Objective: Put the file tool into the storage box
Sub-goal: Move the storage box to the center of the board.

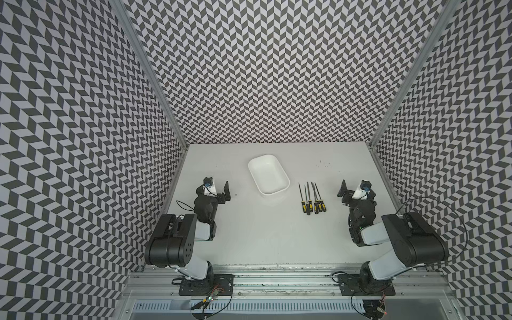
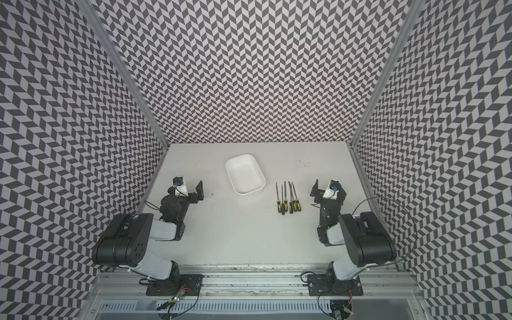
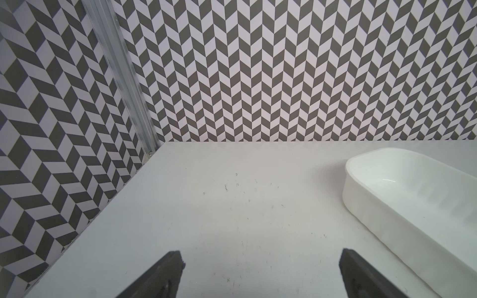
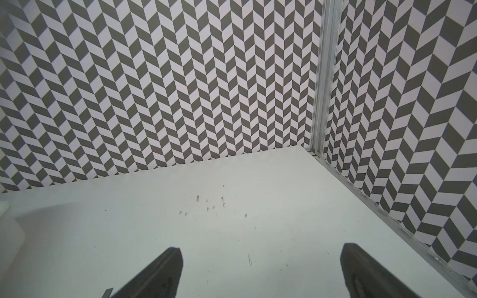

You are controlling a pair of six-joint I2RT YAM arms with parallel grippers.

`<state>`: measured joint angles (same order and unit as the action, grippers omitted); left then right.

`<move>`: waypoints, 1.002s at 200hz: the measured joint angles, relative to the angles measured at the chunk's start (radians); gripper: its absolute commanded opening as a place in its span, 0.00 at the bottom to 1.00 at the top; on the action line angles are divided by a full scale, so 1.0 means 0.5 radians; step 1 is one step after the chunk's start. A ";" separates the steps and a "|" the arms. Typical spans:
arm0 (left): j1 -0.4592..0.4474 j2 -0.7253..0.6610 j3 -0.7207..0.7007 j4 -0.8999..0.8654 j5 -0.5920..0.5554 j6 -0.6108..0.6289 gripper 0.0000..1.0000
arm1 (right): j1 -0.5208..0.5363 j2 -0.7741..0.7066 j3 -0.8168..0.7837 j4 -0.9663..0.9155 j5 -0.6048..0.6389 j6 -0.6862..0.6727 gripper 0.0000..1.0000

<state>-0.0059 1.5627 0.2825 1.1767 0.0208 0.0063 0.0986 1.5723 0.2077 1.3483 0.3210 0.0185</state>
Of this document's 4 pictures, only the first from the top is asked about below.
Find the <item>file tool yellow black handle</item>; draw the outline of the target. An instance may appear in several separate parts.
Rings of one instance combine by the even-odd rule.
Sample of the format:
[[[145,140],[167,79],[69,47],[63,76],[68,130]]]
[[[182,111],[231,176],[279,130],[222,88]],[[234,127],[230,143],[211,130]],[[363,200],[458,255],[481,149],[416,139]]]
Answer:
[[[304,197],[303,197],[302,188],[301,188],[301,184],[300,183],[298,183],[298,188],[299,188],[299,194],[300,194],[300,197],[301,197],[302,211],[304,213],[307,213],[307,206],[306,206],[306,203],[305,203],[305,200],[304,200]]]

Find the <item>white plastic storage tray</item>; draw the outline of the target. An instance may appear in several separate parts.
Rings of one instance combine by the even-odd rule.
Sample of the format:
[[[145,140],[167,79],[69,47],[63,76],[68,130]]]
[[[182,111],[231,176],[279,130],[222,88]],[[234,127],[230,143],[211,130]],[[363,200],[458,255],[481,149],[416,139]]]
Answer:
[[[290,179],[278,158],[272,154],[256,157],[248,163],[249,173],[262,194],[270,197],[286,191]]]

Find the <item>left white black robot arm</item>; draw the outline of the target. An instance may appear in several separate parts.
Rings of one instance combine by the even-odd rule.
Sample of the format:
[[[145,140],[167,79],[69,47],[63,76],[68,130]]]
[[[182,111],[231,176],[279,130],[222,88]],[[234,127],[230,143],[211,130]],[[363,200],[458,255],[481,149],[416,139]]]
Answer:
[[[184,215],[162,215],[145,248],[145,263],[158,268],[168,268],[182,276],[181,287],[185,293],[200,294],[213,290],[214,271],[211,262],[193,253],[197,242],[213,241],[217,231],[215,218],[220,205],[231,200],[229,183],[221,193],[216,192],[213,177],[206,177],[196,189],[194,206],[180,200]]]

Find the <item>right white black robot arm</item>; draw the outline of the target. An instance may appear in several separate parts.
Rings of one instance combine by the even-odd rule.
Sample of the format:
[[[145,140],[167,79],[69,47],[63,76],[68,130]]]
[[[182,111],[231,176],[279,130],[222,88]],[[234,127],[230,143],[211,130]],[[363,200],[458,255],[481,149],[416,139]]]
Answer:
[[[352,190],[342,181],[337,197],[349,207],[347,219],[351,240],[358,247],[390,243],[391,249],[375,260],[365,262],[357,279],[361,293],[381,293],[392,286],[392,279],[415,267],[446,261],[447,242],[416,212],[377,218],[376,193],[370,181],[363,180]]]

